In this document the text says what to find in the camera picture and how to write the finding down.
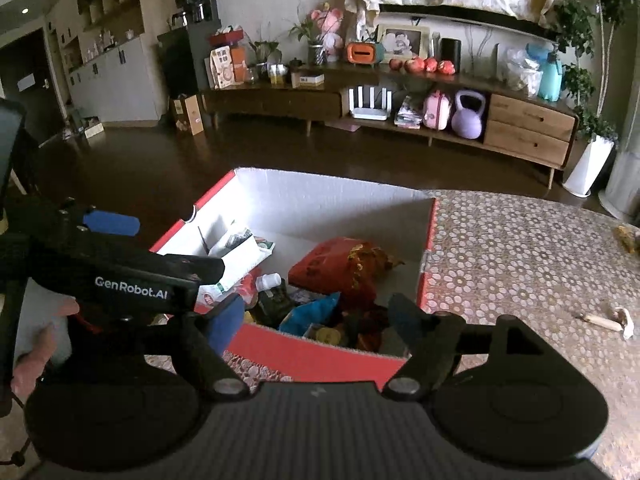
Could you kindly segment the person's left hand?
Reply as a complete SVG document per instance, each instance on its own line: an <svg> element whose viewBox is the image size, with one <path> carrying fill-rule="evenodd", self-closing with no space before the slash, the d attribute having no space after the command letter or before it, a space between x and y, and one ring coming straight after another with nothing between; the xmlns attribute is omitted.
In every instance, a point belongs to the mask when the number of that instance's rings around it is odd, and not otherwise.
<svg viewBox="0 0 640 480"><path fill-rule="evenodd" d="M12 392L19 399L26 400L34 392L37 380L51 360L68 358L67 319L78 312L76 299L69 296L46 299L44 306L37 306L35 299L27 301L16 340L25 345L26 352L17 359L11 382Z"/></svg>

